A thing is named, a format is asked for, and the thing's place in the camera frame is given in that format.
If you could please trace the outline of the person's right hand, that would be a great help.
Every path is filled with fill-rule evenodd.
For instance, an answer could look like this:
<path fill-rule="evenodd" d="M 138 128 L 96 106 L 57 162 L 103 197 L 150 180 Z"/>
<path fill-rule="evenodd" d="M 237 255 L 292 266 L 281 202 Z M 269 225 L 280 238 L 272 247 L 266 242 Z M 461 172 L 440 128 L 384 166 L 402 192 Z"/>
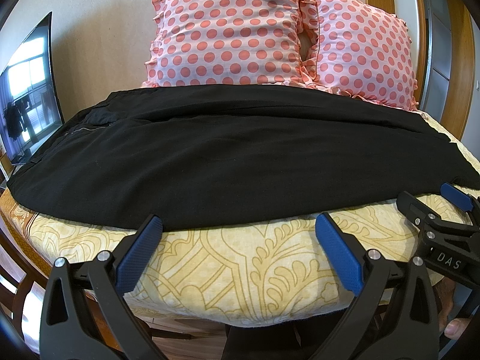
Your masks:
<path fill-rule="evenodd" d="M 439 303 L 439 331 L 451 340 L 458 340 L 470 324 L 470 319 L 454 318 L 448 321 L 448 315 L 452 312 L 454 306 L 454 294 L 456 282 L 444 277 L 434 287 Z"/>

